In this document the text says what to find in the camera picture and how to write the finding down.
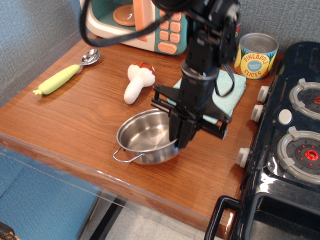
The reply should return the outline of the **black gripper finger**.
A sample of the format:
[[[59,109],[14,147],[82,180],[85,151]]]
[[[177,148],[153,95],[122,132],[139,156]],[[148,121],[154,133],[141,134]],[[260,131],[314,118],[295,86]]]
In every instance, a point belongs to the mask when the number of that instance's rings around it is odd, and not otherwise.
[[[170,141],[180,141],[183,119],[176,111],[171,111],[169,115],[169,139]]]
[[[180,132],[178,138],[178,148],[184,149],[187,147],[198,131],[198,123],[193,119],[183,119],[180,123]]]

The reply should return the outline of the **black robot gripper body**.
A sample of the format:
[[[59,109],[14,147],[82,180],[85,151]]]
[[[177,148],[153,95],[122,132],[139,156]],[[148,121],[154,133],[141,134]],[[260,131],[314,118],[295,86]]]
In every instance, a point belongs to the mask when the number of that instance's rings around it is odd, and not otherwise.
[[[200,73],[188,66],[182,66],[182,78],[179,88],[156,84],[151,104],[168,113],[176,111],[180,117],[197,122],[197,131],[204,130],[224,139],[231,117],[219,109],[213,102],[213,92],[219,94],[217,78],[219,67]]]

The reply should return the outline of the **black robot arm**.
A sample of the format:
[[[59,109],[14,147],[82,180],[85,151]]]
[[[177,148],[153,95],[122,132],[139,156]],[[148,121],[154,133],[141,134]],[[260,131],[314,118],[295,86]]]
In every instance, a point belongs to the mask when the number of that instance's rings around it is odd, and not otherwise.
[[[237,53],[236,28],[240,17],[237,0],[155,0],[153,4],[170,17],[184,13],[187,52],[182,62],[179,88],[155,85],[152,105],[169,116],[169,140],[184,149],[200,129],[224,138],[231,117],[216,106],[213,94],[221,96],[217,78]]]

